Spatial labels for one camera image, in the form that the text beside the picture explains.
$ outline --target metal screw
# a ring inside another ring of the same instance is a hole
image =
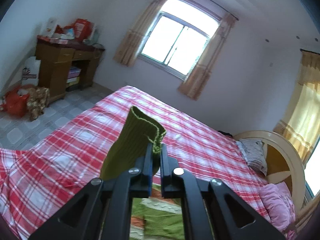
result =
[[[222,181],[219,179],[212,179],[211,180],[212,184],[214,184],[215,186],[221,186],[222,185]]]
[[[99,178],[94,178],[93,180],[91,180],[91,184],[94,186],[99,185],[101,182],[102,182],[102,180]]]
[[[184,170],[183,170],[183,168],[175,168],[173,170],[173,173],[176,175],[182,175],[184,173]]]
[[[131,168],[129,170],[129,173],[132,175],[138,174],[140,172],[140,170],[138,168]]]

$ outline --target curved wooden headboard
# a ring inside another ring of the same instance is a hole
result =
[[[261,139],[264,155],[268,165],[266,179],[269,183],[284,181],[292,195],[296,214],[301,209],[306,182],[302,161],[292,146],[283,136],[269,131],[248,131],[234,136],[235,140],[257,138]]]

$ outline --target brown curtain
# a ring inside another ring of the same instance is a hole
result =
[[[148,38],[147,34],[156,20],[160,9],[167,0],[153,0],[147,9],[129,29],[117,48],[113,59],[125,66],[132,66],[142,49],[142,45]]]
[[[300,68],[287,111],[274,131],[291,142],[306,166],[320,134],[320,55],[303,51]]]
[[[198,100],[211,76],[214,64],[235,21],[236,19],[229,13],[222,19],[220,26],[199,57],[199,60],[190,70],[184,82],[179,86],[178,90],[182,94],[187,95],[193,100]]]
[[[304,226],[307,224],[312,213],[316,209],[316,207],[319,203],[319,200],[320,200],[320,193],[318,193],[312,199],[311,202],[307,203],[307,205],[299,211],[299,213],[296,216],[296,221],[295,221],[297,233],[299,233],[301,231],[301,229],[303,229]]]

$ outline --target wooden desk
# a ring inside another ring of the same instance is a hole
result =
[[[38,39],[36,59],[41,60],[39,86],[50,89],[50,103],[64,98],[70,67],[81,69],[79,86],[92,86],[93,77],[104,49],[77,42],[52,44]]]

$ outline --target plaid bedsheet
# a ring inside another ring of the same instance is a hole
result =
[[[180,167],[201,179],[222,179],[268,221],[250,169],[233,139],[134,87],[124,87],[55,130],[28,151],[0,149],[0,213],[27,239],[92,178],[135,105],[167,130],[163,142]],[[154,178],[160,183],[159,173]]]

